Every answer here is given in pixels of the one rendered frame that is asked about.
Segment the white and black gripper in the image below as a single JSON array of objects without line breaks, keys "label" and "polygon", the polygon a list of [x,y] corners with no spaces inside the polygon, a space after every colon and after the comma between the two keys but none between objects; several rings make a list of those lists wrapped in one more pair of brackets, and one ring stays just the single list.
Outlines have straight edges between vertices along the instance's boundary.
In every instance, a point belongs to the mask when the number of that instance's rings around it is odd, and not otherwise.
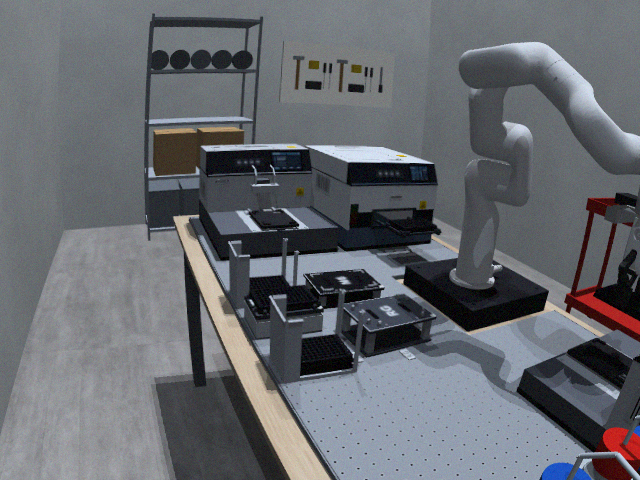
[{"label": "white and black gripper", "polygon": [[[633,291],[631,287],[637,276],[639,275],[640,277],[640,215],[636,214],[634,216],[636,217],[630,231],[623,260],[618,267],[618,284],[612,301],[613,304],[622,309],[627,309]],[[627,274],[632,275],[630,280]]]}]

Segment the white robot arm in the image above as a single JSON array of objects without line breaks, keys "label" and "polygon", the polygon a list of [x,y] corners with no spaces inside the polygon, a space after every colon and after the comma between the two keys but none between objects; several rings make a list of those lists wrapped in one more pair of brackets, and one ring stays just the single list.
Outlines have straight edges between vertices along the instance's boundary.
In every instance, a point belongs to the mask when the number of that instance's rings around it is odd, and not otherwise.
[{"label": "white robot arm", "polygon": [[459,73],[471,87],[473,152],[511,165],[478,159],[465,170],[460,247],[449,278],[461,287],[481,290],[492,287],[492,275],[502,270],[492,264],[499,226],[494,201],[520,207],[531,191],[533,139],[527,127],[504,122],[503,100],[509,87],[536,86],[562,113],[580,144],[611,174],[640,175],[640,136],[623,132],[598,105],[593,87],[544,43],[469,50],[459,60]]}]

